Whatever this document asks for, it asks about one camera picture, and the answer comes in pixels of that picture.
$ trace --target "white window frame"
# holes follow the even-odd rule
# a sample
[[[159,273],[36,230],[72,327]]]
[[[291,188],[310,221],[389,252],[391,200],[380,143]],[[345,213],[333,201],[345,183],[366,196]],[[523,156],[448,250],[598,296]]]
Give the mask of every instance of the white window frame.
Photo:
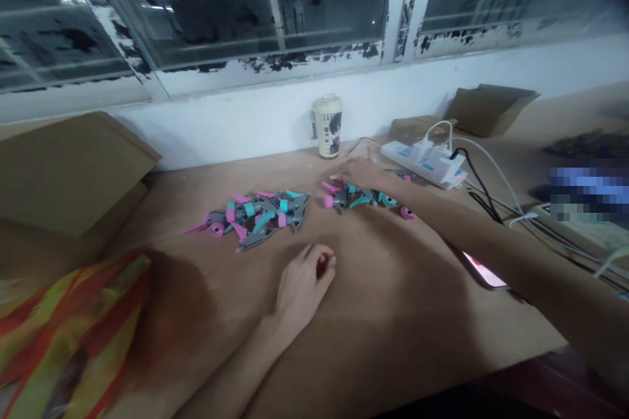
[[[146,47],[137,41],[139,35],[135,34],[134,24],[118,0],[87,0],[129,65],[132,75],[113,81],[102,81],[111,77],[100,77],[79,84],[59,82],[46,84],[45,89],[3,93],[0,95],[0,123],[80,113],[115,105],[168,101],[228,88],[371,69],[380,65],[408,64],[415,60],[570,41],[593,37],[597,33],[578,18],[565,18],[552,25],[545,24],[545,19],[539,18],[505,21],[463,30],[421,31],[428,2],[389,0],[382,39],[233,58],[161,71]],[[483,4],[484,0],[478,2],[474,17],[479,15]],[[279,26],[276,34],[281,45],[283,32]]]

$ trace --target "smartphone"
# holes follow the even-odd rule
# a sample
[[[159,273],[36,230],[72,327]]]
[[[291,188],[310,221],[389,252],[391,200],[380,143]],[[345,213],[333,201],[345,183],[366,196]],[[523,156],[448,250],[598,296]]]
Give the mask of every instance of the smartphone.
[[[467,261],[467,265],[471,267],[472,273],[477,274],[483,281],[485,288],[488,289],[501,289],[507,288],[506,283],[503,282],[500,278],[496,277],[492,271],[490,271],[487,267],[485,267],[482,263],[477,261],[475,258],[466,254],[465,252],[461,252],[463,254],[464,260]]]

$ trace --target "colorful fabric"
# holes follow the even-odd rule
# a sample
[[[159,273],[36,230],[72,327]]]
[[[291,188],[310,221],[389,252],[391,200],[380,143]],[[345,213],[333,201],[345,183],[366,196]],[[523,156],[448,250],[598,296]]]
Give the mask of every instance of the colorful fabric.
[[[96,419],[111,402],[149,291],[141,253],[80,268],[0,307],[3,419]]]

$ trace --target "table surface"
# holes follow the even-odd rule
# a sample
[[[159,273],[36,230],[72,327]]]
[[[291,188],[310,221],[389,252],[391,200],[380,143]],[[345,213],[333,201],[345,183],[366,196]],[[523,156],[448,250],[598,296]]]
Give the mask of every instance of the table surface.
[[[309,242],[336,250],[337,277],[249,417],[373,416],[565,345],[534,307],[480,287],[424,222],[382,207],[342,216],[324,209],[320,183],[351,145],[335,161],[308,149],[151,176],[148,195],[109,248],[143,246],[154,260],[151,298],[112,417],[174,414],[271,311],[282,269]],[[350,156],[366,156],[366,148],[362,141]],[[507,201],[491,164],[470,151],[490,191]],[[505,172],[520,173],[528,154],[509,154],[520,162]],[[501,161],[499,151],[495,157]],[[524,190],[542,183],[544,165],[514,179],[522,204],[532,201]],[[482,211],[465,186],[415,184]],[[244,253],[235,253],[232,234],[182,234],[204,211],[224,208],[231,193],[285,189],[314,197],[298,234],[285,228]],[[203,396],[191,404],[182,417],[201,415]]]

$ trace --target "forearm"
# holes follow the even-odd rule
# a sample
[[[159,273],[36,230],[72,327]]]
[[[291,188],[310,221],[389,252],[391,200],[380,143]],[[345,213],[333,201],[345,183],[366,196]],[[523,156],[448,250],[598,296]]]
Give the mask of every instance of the forearm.
[[[277,317],[264,318],[246,342],[180,410],[185,417],[240,418],[275,361],[290,345]]]
[[[534,239],[398,177],[387,177],[381,190],[529,299],[610,383],[626,391],[629,308],[603,283]]]

